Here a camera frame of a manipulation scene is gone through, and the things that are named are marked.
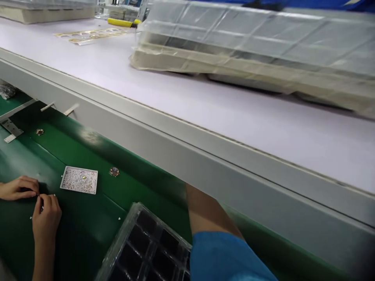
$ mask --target white table surface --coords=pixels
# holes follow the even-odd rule
[[[94,19],[23,25],[0,18],[0,48],[375,194],[374,121],[214,82],[138,71],[128,61],[134,35],[87,46],[53,35],[107,27]]]

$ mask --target plastic-wrapped stack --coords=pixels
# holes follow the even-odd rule
[[[0,0],[0,16],[25,24],[93,18],[97,0]]]
[[[375,117],[375,16],[155,0],[142,30],[138,69],[207,73]]]
[[[96,281],[190,281],[191,245],[134,203],[103,260]]]
[[[0,79],[0,96],[7,100],[12,98],[16,94],[16,88],[11,84]]]

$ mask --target beige foam tray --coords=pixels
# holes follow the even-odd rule
[[[0,5],[0,17],[24,24],[93,18],[95,8],[28,10]]]

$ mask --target hand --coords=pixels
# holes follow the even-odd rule
[[[32,215],[32,232],[35,248],[38,246],[54,247],[57,227],[61,219],[61,209],[55,195],[41,194],[35,204]]]
[[[31,189],[21,192],[22,188]],[[21,198],[34,197],[39,194],[38,180],[21,176],[8,183],[0,183],[0,199],[14,201]]]
[[[56,231],[61,209],[55,195],[41,194],[32,215],[35,241],[35,263],[32,281],[53,281]]]

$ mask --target round metal component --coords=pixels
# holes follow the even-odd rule
[[[37,129],[36,130],[36,134],[37,135],[42,135],[42,134],[44,134],[44,130],[43,129]]]
[[[109,170],[109,174],[111,176],[114,176],[114,177],[117,177],[119,174],[120,174],[120,171],[115,168],[115,167],[112,167],[110,170]]]

